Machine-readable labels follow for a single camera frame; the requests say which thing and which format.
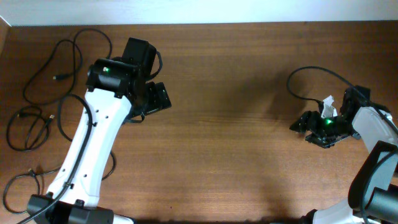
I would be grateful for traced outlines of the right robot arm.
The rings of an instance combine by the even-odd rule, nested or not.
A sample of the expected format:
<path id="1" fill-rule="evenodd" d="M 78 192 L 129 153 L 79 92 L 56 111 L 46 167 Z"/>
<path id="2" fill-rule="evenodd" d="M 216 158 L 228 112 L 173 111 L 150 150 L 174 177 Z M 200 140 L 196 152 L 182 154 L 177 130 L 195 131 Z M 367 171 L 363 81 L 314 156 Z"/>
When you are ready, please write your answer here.
<path id="1" fill-rule="evenodd" d="M 324 149 L 359 139 L 368 156 L 346 199 L 308 212 L 299 223 L 397 223 L 397 186 L 391 183 L 397 174 L 397 126 L 389 110 L 371 102 L 370 90 L 361 86 L 345 91 L 340 110 L 332 102 L 330 96 L 319 101 L 320 109 L 304 112 L 290 130 Z"/>

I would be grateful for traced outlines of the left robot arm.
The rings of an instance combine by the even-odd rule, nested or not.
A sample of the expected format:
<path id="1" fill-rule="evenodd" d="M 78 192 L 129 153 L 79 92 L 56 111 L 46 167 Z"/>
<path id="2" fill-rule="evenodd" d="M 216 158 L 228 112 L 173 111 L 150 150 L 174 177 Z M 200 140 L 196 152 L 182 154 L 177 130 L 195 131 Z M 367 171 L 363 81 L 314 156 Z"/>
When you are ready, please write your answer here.
<path id="1" fill-rule="evenodd" d="M 98 206 L 104 170 L 122 125 L 171 107 L 152 72 L 160 53 L 146 40 L 130 38 L 123 55 L 99 58 L 88 71 L 84 109 L 66 158 L 45 195 L 32 195 L 26 223 L 134 223 Z"/>

